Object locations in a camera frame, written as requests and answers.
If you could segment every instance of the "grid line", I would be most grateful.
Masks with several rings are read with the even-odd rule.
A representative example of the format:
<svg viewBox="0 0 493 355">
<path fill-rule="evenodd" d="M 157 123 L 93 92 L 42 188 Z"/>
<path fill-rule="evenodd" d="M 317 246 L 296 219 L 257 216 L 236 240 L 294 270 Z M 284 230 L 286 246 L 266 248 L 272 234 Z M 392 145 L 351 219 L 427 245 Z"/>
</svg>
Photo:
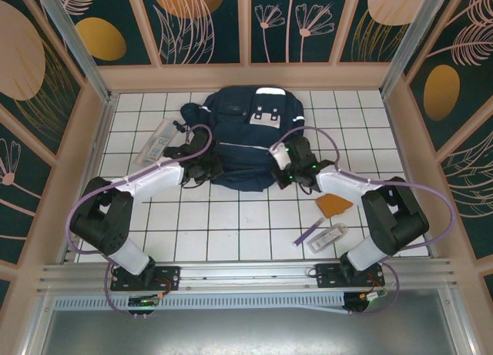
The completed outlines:
<svg viewBox="0 0 493 355">
<path fill-rule="evenodd" d="M 379 134 L 379 132 L 378 132 L 379 130 L 385 129 L 384 131 L 382 131 L 382 133 L 386 132 L 387 135 L 388 135 L 387 129 L 390 128 L 392 130 L 390 121 L 389 121 L 389 123 L 387 123 L 388 116 L 387 116 L 387 120 L 384 120 L 385 118 L 384 118 L 383 112 L 377 111 L 377 110 L 382 110 L 382 109 L 385 110 L 385 108 L 381 108 L 381 107 L 366 108 L 366 107 L 364 107 L 364 105 L 361 102 L 359 92 L 356 92 L 356 94 L 358 97 L 358 101 L 360 103 L 360 107 L 353 107 L 353 108 L 341 107 L 344 105 L 349 106 L 348 103 L 351 103 L 351 99 L 353 99 L 352 102 L 354 103 L 354 105 L 356 105 L 354 94 L 351 93 L 348 95 L 339 95 L 341 97 L 341 99 L 343 99 L 343 102 L 341 103 L 341 102 L 337 102 L 337 94 L 338 93 L 335 91 L 330 91 L 330 93 L 327 92 L 327 94 L 321 95 L 321 96 L 323 96 L 324 99 L 326 99 L 328 101 L 330 101 L 332 98 L 336 103 L 335 104 L 336 107 L 323 109 L 323 108 L 319 108 L 319 107 L 314 107 L 314 96 L 312 95 L 312 92 L 310 92 L 310 91 L 305 91 L 305 92 L 306 93 L 300 93 L 300 94 L 303 94 L 303 97 L 305 98 L 305 102 L 309 102 L 311 104 L 310 108 L 306 107 L 304 109 L 306 110 L 305 112 L 307 114 L 310 113 L 310 115 L 313 116 L 314 126 L 317 128 L 320 128 L 320 129 L 329 129 L 329 130 L 333 130 L 333 131 L 338 129 L 337 133 L 340 132 L 340 135 L 338 134 L 340 136 L 338 139 L 338 142 L 340 141 L 341 154 L 343 155 L 343 157 L 344 157 L 344 154 L 346 154 L 345 156 L 347 157 L 347 164 L 349 165 L 349 169 L 351 171 L 365 173 L 366 177 L 371 177 L 371 178 L 378 177 L 378 176 L 384 176 L 385 174 L 396 174 L 396 173 L 402 172 L 402 170 L 400 170 L 400 171 L 383 171 L 383 170 L 390 170 L 391 168 L 388 167 L 387 162 L 390 165 L 390 164 L 392 164 L 393 161 L 395 162 L 395 159 L 392 158 L 391 160 L 387 160 L 387 158 L 382 157 L 382 154 L 387 155 L 384 152 L 381 152 L 380 154 L 378 154 L 379 159 L 381 159 L 381 160 L 383 159 L 382 164 L 385 164 L 387 166 L 385 169 L 382 169 L 377 163 L 377 157 L 376 157 L 376 153 L 375 153 L 376 150 L 395 150 L 396 149 L 398 151 L 397 145 L 390 146 L 390 148 L 385 148 L 385 149 L 375 148 L 374 147 L 375 143 L 372 140 L 372 138 L 370 137 L 369 128 L 372 129 L 371 133 L 375 139 L 377 139 L 377 135 Z M 124 132 L 132 133 L 133 139 L 132 139 L 131 148 L 126 150 L 126 147 L 125 147 L 125 146 L 129 146 L 130 134 L 118 135 L 117 137 L 115 137 L 116 139 L 119 139 L 119 137 L 121 136 L 121 138 L 125 140 L 124 142 L 118 142 L 118 146 L 115 146 L 115 143 L 117 143 L 117 142 L 115 142 L 115 140 L 113 140 L 112 145 L 110 146 L 109 145 L 109 137 L 108 137 L 108 139 L 106 141 L 105 151 L 104 151 L 103 157 L 102 157 L 102 164 L 100 166 L 100 172 L 104 166 L 105 174 L 108 174 L 108 173 L 120 174 L 121 172 L 119 171 L 118 166 L 122 166 L 122 164 L 124 164 L 124 163 L 126 163 L 127 173 L 129 171 L 132 171 L 131 169 L 135 168 L 135 166 L 132 166 L 132 159 L 136 156 L 137 153 L 139 153 L 139 151 L 137 151 L 138 149 L 135 148 L 135 146 L 137 144 L 139 144 L 139 146 L 141 146 L 141 143 L 143 143 L 145 137 L 150 136 L 153 133 L 152 130 L 139 130 L 139 122 L 141 120 L 143 120 L 143 118 L 144 118 L 145 121 L 143 121 L 141 123 L 140 128 L 148 129 L 151 126 L 150 124 L 152 122 L 152 117 L 156 118 L 157 116 L 160 116 L 160 114 L 149 114 L 150 112 L 161 112 L 163 115 L 162 116 L 163 118 L 165 116 L 167 117 L 167 113 L 169 113 L 169 112 L 172 112 L 173 114 L 176 114 L 177 116 L 179 116 L 179 108 L 177 108 L 175 106 L 167 107 L 168 105 L 171 105 L 170 98 L 172 97 L 173 98 L 172 101 L 174 102 L 174 105 L 178 106 L 178 105 L 180 105 L 179 99 L 183 100 L 183 104 L 186 103 L 187 100 L 188 100 L 188 102 L 190 102 L 192 99 L 192 93 L 187 92 L 185 95 L 180 95 L 180 96 L 170 96 L 169 94 L 167 94 L 165 99 L 163 100 L 164 101 L 164 109 L 160 109 L 160 110 L 151 110 L 151 109 L 149 109 L 150 108 L 149 105 L 145 105 L 145 107 L 144 107 L 143 103 L 145 101 L 144 100 L 145 97 L 146 97 L 146 94 L 143 94 L 141 99 L 140 99 L 139 111 L 126 111 L 126 108 L 132 109 L 131 107 L 129 107 L 128 104 L 127 104 L 127 107 L 125 108 L 125 111 L 119 112 L 118 110 L 116 110 L 115 115 L 112 118 L 112 126 L 111 126 L 111 130 L 110 130 L 109 134 L 124 133 Z M 334 115 L 335 112 L 332 112 L 331 114 L 328 114 L 328 113 L 323 114 L 321 111 L 316 111 L 316 110 L 336 110 L 335 112 L 337 113 L 337 120 L 333 120 L 333 123 L 332 122 L 326 122 L 326 121 L 324 121 L 324 119 L 331 120 L 332 117 L 334 117 L 334 119 L 335 119 L 335 115 Z M 368 117 L 369 118 L 368 120 L 371 120 L 371 121 L 368 122 L 365 113 L 368 114 L 369 112 L 371 112 L 371 110 L 375 110 L 374 112 L 378 112 L 378 113 L 371 114 L 371 116 Z M 344 126 L 343 122 L 349 124 L 350 126 Z M 126 129 L 126 128 L 129 128 L 130 126 L 132 126 L 134 129 L 133 130 L 113 130 L 113 127 L 115 125 L 117 125 L 116 129 Z M 348 146 L 347 136 L 348 135 L 353 136 L 351 138 L 352 140 L 349 141 L 349 143 L 352 143 L 352 145 L 350 145 L 350 147 L 361 146 L 363 148 L 347 148 L 347 146 Z M 318 132 L 306 131 L 305 136 L 310 136 L 310 139 L 313 139 L 312 150 L 316 155 L 318 155 L 320 157 L 320 159 L 322 156 L 327 156 L 328 158 L 330 158 L 333 155 L 334 149 L 332 147 L 330 147 L 328 149 L 325 149 L 325 148 L 322 149 L 322 147 L 326 146 L 326 141 L 324 141 L 319 136 Z M 365 142 L 358 142 L 358 139 L 365 140 Z M 105 177 L 107 179 L 112 178 L 112 176 L 105 176 Z M 292 247 L 291 244 L 293 242 L 291 240 L 286 241 L 285 239 L 283 239 L 283 234 L 281 232 L 275 232 L 275 236 L 274 236 L 273 231 L 286 230 L 287 236 L 289 235 L 289 236 L 291 236 L 289 238 L 292 238 L 294 229 L 299 230 L 299 233 L 302 233 L 304 231 L 304 229 L 306 228 L 306 226 L 308 224 L 310 224 L 309 223 L 310 218 L 312 216 L 314 217 L 316 215 L 315 211 L 314 211 L 317 208 L 317 206 L 315 205 L 315 202 L 314 202 L 314 198 L 316 198 L 316 195 L 314 197 L 303 197 L 303 195 L 300 194 L 300 189 L 298 189 L 297 185 L 294 187 L 294 192 L 291 192 L 291 191 L 288 192 L 287 191 L 285 196 L 283 196 L 283 193 L 279 194 L 277 190 L 270 187 L 269 189 L 264 191 L 267 195 L 266 198 L 262 197 L 262 196 L 258 196 L 258 197 L 257 196 L 253 196 L 253 197 L 245 196 L 245 197 L 243 197 L 238 192 L 236 192 L 234 199 L 230 198 L 230 196 L 227 193 L 226 193 L 226 196 L 223 197 L 224 193 L 222 193 L 220 191 L 216 192 L 217 189 L 215 189 L 213 192 L 213 185 L 211 183 L 209 183 L 209 189 L 206 192 L 205 191 L 206 190 L 198 191 L 198 192 L 200 192 L 199 195 L 192 193 L 192 196 L 190 197 L 190 193 L 185 193 L 183 191 L 183 189 L 180 188 L 180 189 L 174 189 L 173 192 L 169 193 L 168 196 L 166 194 L 161 196 L 159 198 L 159 201 L 155 201 L 154 198 L 152 198 L 151 200 L 146 200 L 144 203 L 147 203 L 149 205 L 149 209 L 147 211 L 147 220 L 145 220 L 145 223 L 144 223 L 144 217 L 145 216 L 142 213 L 140 213 L 139 217 L 142 219 L 140 219 L 139 222 L 136 223 L 136 226 L 139 226 L 139 228 L 140 228 L 140 226 L 145 225 L 145 230 L 142 230 L 142 231 L 132 230 L 131 232 L 144 233 L 143 247 L 144 247 L 144 249 L 147 247 L 149 250 L 153 250 L 153 251 L 155 251 L 156 249 L 158 249 L 158 251 L 159 251 L 158 246 L 152 245 L 152 249 L 150 248 L 151 247 L 151 245 L 150 245 L 151 240 L 152 241 L 159 241 L 159 238 L 157 238 L 157 236 L 159 234 L 156 235 L 156 233 L 174 233 L 174 236 L 175 236 L 174 246 L 168 246 L 167 247 L 169 249 L 167 252 L 169 254 L 169 259 L 171 260 L 172 259 L 171 256 L 173 256 L 173 261 L 176 261 L 176 258 L 178 256 L 182 256 L 183 252 L 189 248 L 195 249 L 195 251 L 197 251 L 198 253 L 201 254 L 200 260 L 204 259 L 204 257 L 205 257 L 205 261 L 210 261 L 210 259 L 211 259 L 210 252 L 213 254 L 214 260 L 220 259 L 222 249 L 226 250 L 226 247 L 223 247 L 223 248 L 221 247 L 222 243 L 223 243 L 221 238 L 229 238 L 227 241 L 226 240 L 224 241 L 224 242 L 227 242 L 229 244 L 225 244 L 224 246 L 232 246 L 231 243 L 234 243 L 234 240 L 235 240 L 234 237 L 232 237 L 230 235 L 230 233 L 216 233 L 214 235 L 210 234 L 211 226 L 216 224 L 215 220 L 211 220 L 211 217 L 216 217 L 216 214 L 220 213 L 222 206 L 218 205 L 218 203 L 223 203 L 223 205 L 225 206 L 224 210 L 231 210 L 232 207 L 233 207 L 233 210 L 236 210 L 237 218 L 235 220 L 234 218 L 230 217 L 227 221 L 224 221 L 224 223 L 223 222 L 220 223 L 220 225 L 223 226 L 223 228 L 217 227 L 214 230 L 218 229 L 218 230 L 223 230 L 223 231 L 229 231 L 231 233 L 232 232 L 238 232 L 238 238 L 237 238 L 237 243 L 238 243 L 237 254 L 238 254 L 238 256 L 237 256 L 237 259 L 241 260 L 242 256 L 249 256 L 249 255 L 250 256 L 258 256 L 258 259 L 267 259 L 269 254 L 270 254 L 270 260 L 272 260 L 273 259 L 273 252 L 276 252 L 276 254 L 278 254 L 280 251 L 279 243 L 282 243 L 283 246 L 285 246 L 285 245 L 287 246 L 289 244 L 289 248 L 291 248 Z M 240 204 L 242 201 L 248 202 L 248 203 L 255 203 L 255 202 L 265 203 L 265 202 L 267 202 L 267 205 L 266 205 L 267 216 L 264 216 L 267 218 L 267 220 L 263 219 L 264 220 L 263 223 L 262 222 L 255 222 L 255 223 L 251 223 L 251 224 L 247 223 L 247 224 L 245 224 L 245 227 L 242 227 L 242 223 L 241 223 L 241 220 L 242 220 L 241 215 L 242 214 L 241 214 L 241 212 L 242 212 L 243 208 L 242 208 L 242 205 Z M 282 209 L 283 204 L 282 203 L 273 204 L 273 203 L 279 202 L 279 201 L 290 202 L 290 203 L 287 203 L 286 206 L 289 206 L 292 209 L 286 209 L 286 211 L 291 210 L 292 215 L 290 217 L 292 218 L 294 224 L 286 223 L 286 222 L 283 223 L 282 219 L 286 217 L 286 214 L 283 213 L 283 209 Z M 185 203 L 188 203 L 189 205 L 187 205 L 187 207 L 182 207 L 182 206 L 184 206 L 182 204 L 185 204 Z M 171 217 L 176 217 L 176 223 L 174 223 L 174 221 L 172 221 L 172 223 L 173 223 L 172 225 L 170 225 L 169 222 L 166 225 L 166 221 L 169 219 L 166 217 L 165 217 L 165 219 L 160 219 L 159 217 L 157 217 L 158 215 L 156 215 L 156 214 L 154 214 L 154 217 L 155 217 L 154 220 L 155 221 L 162 220 L 163 223 L 159 224 L 159 225 L 157 225 L 156 222 L 150 223 L 150 218 L 151 218 L 151 215 L 153 213 L 157 213 L 157 212 L 159 212 L 159 210 L 164 210 L 164 209 L 160 209 L 159 207 L 153 208 L 153 206 L 155 206 L 155 205 L 157 206 L 159 204 L 168 205 L 168 206 L 163 206 L 163 208 L 173 211 L 173 215 Z M 256 209 L 256 210 L 262 211 L 263 215 L 265 214 L 265 209 L 262 209 L 261 206 L 259 206 L 259 205 L 256 205 L 256 206 L 255 205 L 249 205 L 249 209 L 250 209 L 250 207 L 253 207 L 252 210 Z M 197 210 L 198 213 L 200 213 L 199 217 L 202 217 L 204 224 L 202 225 L 200 223 L 191 223 L 191 220 L 186 220 L 186 218 L 188 218 L 188 217 L 193 218 L 195 216 L 195 215 L 193 215 L 194 212 L 191 212 L 191 213 L 188 212 L 191 215 L 189 215 L 189 216 L 185 215 L 185 214 L 181 215 L 182 219 L 188 223 L 184 223 L 183 228 L 180 229 L 180 223 L 179 223 L 180 214 L 185 213 L 187 210 L 195 210 L 195 209 Z M 345 216 L 345 219 L 343 218 L 340 220 L 346 220 L 347 223 L 350 222 L 351 226 L 349 227 L 349 229 L 351 229 L 352 232 L 355 232 L 354 228 L 359 228 L 359 230 L 361 231 L 361 233 L 364 236 L 364 232 L 363 232 L 364 228 L 365 228 L 365 227 L 363 227 L 363 218 L 364 217 L 361 214 L 363 212 L 363 210 L 360 207 L 357 207 L 356 210 L 357 210 L 357 213 L 352 211 L 350 214 L 347 214 L 347 216 Z M 295 222 L 295 220 L 296 220 L 295 213 L 296 212 L 298 214 L 297 215 L 297 218 L 298 218 L 297 223 Z M 186 228 L 185 227 L 186 224 L 188 224 L 189 226 L 195 227 L 197 229 Z M 333 226 L 335 224 L 335 220 L 333 221 L 332 218 L 329 218 L 327 224 L 330 224 L 330 226 Z M 265 229 L 267 229 L 266 226 L 268 226 L 268 230 L 269 230 L 269 237 L 268 237 L 269 238 L 269 242 L 268 242 L 269 243 L 269 250 L 267 250 L 267 241 L 265 241 L 265 240 L 261 241 L 261 242 L 263 242 L 262 246 L 264 248 L 263 251 L 264 251 L 265 255 L 264 256 L 256 255 L 252 249 L 254 249 L 256 246 L 259 246 L 259 245 L 257 244 L 256 240 L 253 237 L 248 236 L 248 232 L 251 230 L 252 231 L 254 231 L 254 230 L 265 230 Z M 152 239 L 150 239 L 150 235 L 149 235 L 149 239 L 147 239 L 147 236 L 148 236 L 147 233 L 151 231 L 151 230 L 149 230 L 150 227 L 153 228 L 152 232 L 154 234 L 153 234 Z M 183 244 L 183 241 L 184 241 L 184 239 L 183 239 L 183 241 L 180 245 L 178 242 L 178 238 L 179 238 L 180 232 L 182 232 L 182 230 L 194 232 L 195 233 L 194 237 L 196 236 L 197 239 L 195 239 L 194 237 L 188 238 L 186 240 L 185 244 Z M 244 242 L 248 241 L 247 243 L 244 243 L 243 245 L 241 243 L 242 236 L 244 236 L 246 238 L 244 240 Z M 171 241 L 170 237 L 166 237 L 166 238 L 164 238 L 164 240 L 170 240 Z M 347 240 L 345 240 L 345 242 L 341 246 L 344 246 L 344 247 L 342 247 L 344 249 L 350 247 L 348 245 Z M 302 244 L 301 248 L 302 248 L 301 254 L 299 254 L 299 251 L 297 253 L 295 253 L 294 251 L 291 251 L 291 252 L 288 252 L 286 254 L 286 256 L 291 256 L 291 259 L 296 259 L 296 260 L 300 260 L 301 259 L 300 256 L 302 256 L 303 259 L 317 258 L 316 256 L 315 257 L 308 257 L 308 256 L 312 256 L 312 255 L 309 255 L 308 252 L 305 251 L 304 244 Z M 341 252 L 340 246 L 336 247 L 336 244 L 334 244 L 332 246 L 332 249 L 333 249 L 332 251 L 336 254 L 336 256 L 340 255 L 340 252 Z M 229 252 L 230 252 L 230 254 L 225 255 L 225 258 L 227 258 L 228 256 L 231 255 L 231 250 L 229 250 Z M 190 253 L 189 253 L 187 256 L 195 259 L 193 254 L 192 254 L 192 256 L 190 256 Z"/>
</svg>

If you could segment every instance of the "white reflective patch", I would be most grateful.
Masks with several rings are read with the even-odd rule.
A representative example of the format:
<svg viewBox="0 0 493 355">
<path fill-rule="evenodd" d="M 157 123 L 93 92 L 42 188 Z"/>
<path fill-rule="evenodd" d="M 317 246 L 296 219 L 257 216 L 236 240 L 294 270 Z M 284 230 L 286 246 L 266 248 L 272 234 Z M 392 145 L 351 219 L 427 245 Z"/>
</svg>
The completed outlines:
<svg viewBox="0 0 493 355">
<path fill-rule="evenodd" d="M 256 95 L 286 95 L 286 91 L 284 91 L 284 89 L 281 88 L 265 87 L 265 88 L 258 88 L 255 94 Z"/>
</svg>

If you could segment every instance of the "purple cable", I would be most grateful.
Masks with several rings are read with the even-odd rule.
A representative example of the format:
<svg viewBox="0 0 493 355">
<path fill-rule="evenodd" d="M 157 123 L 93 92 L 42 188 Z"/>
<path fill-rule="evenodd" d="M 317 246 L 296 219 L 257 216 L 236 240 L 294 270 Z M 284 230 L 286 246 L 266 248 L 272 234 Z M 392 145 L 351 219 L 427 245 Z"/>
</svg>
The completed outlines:
<svg viewBox="0 0 493 355">
<path fill-rule="evenodd" d="M 326 134 L 322 129 L 315 128 L 314 126 L 300 126 L 298 128 L 291 129 L 284 136 L 282 136 L 279 139 L 279 141 L 277 141 L 276 143 L 273 144 L 273 149 L 275 149 L 290 134 L 292 134 L 292 133 L 294 133 L 294 132 L 296 132 L 298 130 L 302 130 L 302 129 L 315 130 L 315 131 L 321 133 L 322 135 L 324 135 L 325 137 L 327 137 L 327 139 L 329 139 L 329 141 L 332 143 L 332 146 L 334 146 L 334 149 L 336 151 L 336 159 L 334 161 L 334 166 L 335 166 L 335 168 L 336 168 L 336 170 L 338 172 L 340 172 L 341 174 L 343 174 L 345 176 L 348 176 L 348 177 L 350 177 L 350 178 L 352 178 L 354 180 L 360 181 L 360 182 L 367 182 L 367 183 L 376 184 L 376 185 L 380 185 L 380 186 L 401 186 L 401 187 L 402 186 L 405 186 L 405 187 L 409 187 L 409 188 L 423 189 L 423 190 L 428 191 L 430 193 L 433 193 L 434 195 L 436 195 L 436 196 L 440 197 L 441 199 L 443 199 L 443 201 L 445 202 L 445 204 L 448 207 L 448 210 L 450 211 L 450 221 L 449 221 L 448 226 L 445 229 L 445 231 L 440 236 L 437 236 L 435 238 L 432 238 L 432 239 L 430 239 L 428 241 L 425 241 L 425 242 L 422 242 L 422 243 L 416 243 L 415 245 L 411 245 L 411 246 L 405 246 L 405 247 L 403 247 L 401 249 L 401 251 L 402 250 L 410 250 L 410 249 L 415 249 L 417 247 L 431 245 L 432 243 L 436 243 L 436 242 L 442 241 L 444 238 L 446 238 L 451 233 L 452 229 L 454 228 L 454 224 L 455 224 L 455 221 L 457 219 L 457 215 L 455 213 L 454 205 L 452 204 L 452 202 L 447 197 L 445 197 L 442 193 L 438 192 L 436 189 L 432 189 L 431 187 L 423 186 L 421 184 L 408 183 L 408 182 L 393 182 L 393 181 L 390 181 L 390 180 L 372 180 L 372 179 L 366 179 L 366 178 L 363 178 L 363 177 L 360 177 L 360 176 L 355 176 L 353 174 L 349 174 L 348 172 L 345 172 L 345 171 L 341 170 L 339 168 L 339 164 L 338 164 L 339 163 L 339 160 L 340 160 L 340 153 L 339 153 L 339 149 L 337 148 L 336 142 L 328 134 Z M 384 261 L 384 260 L 386 260 L 388 258 L 389 258 L 389 256 L 383 258 L 381 261 Z"/>
<path fill-rule="evenodd" d="M 105 271 L 105 280 L 103 282 L 104 290 L 105 290 L 105 297 L 106 297 L 106 302 L 108 303 L 109 307 L 111 307 L 114 311 L 117 313 L 123 314 L 125 316 L 130 316 L 133 319 L 137 319 L 139 316 L 137 315 L 132 315 L 128 311 L 120 310 L 116 305 L 111 301 L 111 297 L 109 297 L 109 291 L 108 291 L 108 276 L 109 276 L 109 271 L 112 268 L 111 263 L 108 263 L 108 266 L 106 267 Z"/>
<path fill-rule="evenodd" d="M 134 176 L 130 176 L 127 179 L 123 179 L 123 180 L 120 180 L 119 182 L 116 182 L 116 183 L 111 183 L 107 186 L 104 186 L 104 187 L 101 187 L 99 189 L 95 189 L 94 191 L 91 191 L 89 192 L 88 194 L 84 195 L 75 205 L 74 207 L 72 207 L 72 209 L 70 210 L 70 213 L 69 215 L 67 216 L 67 220 L 65 222 L 65 238 L 67 240 L 67 243 L 69 244 L 70 248 L 75 251 L 76 253 L 79 253 L 81 255 L 92 255 L 92 254 L 95 254 L 95 253 L 100 253 L 98 250 L 93 250 L 93 251 L 83 251 L 81 249 L 79 249 L 75 244 L 74 242 L 72 241 L 72 238 L 70 238 L 70 222 L 72 221 L 72 217 L 74 216 L 75 214 L 75 211 L 77 211 L 77 209 L 85 202 L 87 201 L 88 199 L 90 199 L 91 197 L 93 196 L 96 196 L 100 193 L 103 193 L 103 192 L 106 192 L 106 191 L 109 191 L 110 189 L 113 189 L 113 188 L 116 188 L 116 187 L 119 187 L 119 186 L 122 186 L 124 184 L 126 184 L 127 182 L 132 182 L 134 180 L 137 180 L 143 176 L 146 176 L 148 174 L 150 174 L 151 172 L 154 172 L 155 170 L 157 169 L 160 169 L 161 167 L 163 166 L 168 166 L 169 164 L 173 164 L 175 162 L 180 162 L 180 161 L 186 161 L 186 160 L 190 160 L 190 159 L 193 159 L 194 157 L 197 157 L 197 156 L 200 156 L 202 155 L 205 151 L 207 151 L 207 149 L 210 147 L 212 141 L 213 141 L 213 134 L 212 132 L 210 131 L 210 128 L 208 126 L 205 126 L 204 124 L 197 124 L 196 126 L 193 126 L 192 128 L 189 129 L 189 131 L 191 130 L 194 130 L 196 128 L 204 128 L 208 133 L 209 133 L 209 139 L 207 140 L 207 144 L 206 146 L 201 149 L 199 152 L 196 152 L 192 155 L 188 155 L 188 156 L 184 156 L 184 157 L 180 157 L 178 159 L 171 159 L 171 160 L 168 160 L 168 161 L 165 161 L 163 162 L 162 164 L 158 164 L 156 163 L 154 166 L 151 166 L 150 168 L 148 168 L 145 172 L 140 172 L 138 174 L 135 174 Z"/>
<path fill-rule="evenodd" d="M 382 311 L 390 309 L 397 302 L 397 299 L 399 298 L 399 290 L 401 288 L 401 284 L 399 283 L 399 276 L 397 275 L 397 272 L 395 271 L 395 269 L 392 266 L 388 265 L 387 263 L 382 263 L 382 265 L 386 266 L 392 272 L 392 274 L 394 274 L 394 278 L 395 278 L 395 294 L 394 294 L 394 297 L 392 298 L 391 303 L 382 307 L 381 309 L 371 311 L 369 313 L 365 313 L 365 312 L 358 313 L 357 311 L 349 310 L 348 311 L 349 315 L 372 316 L 375 314 L 380 314 Z"/>
</svg>

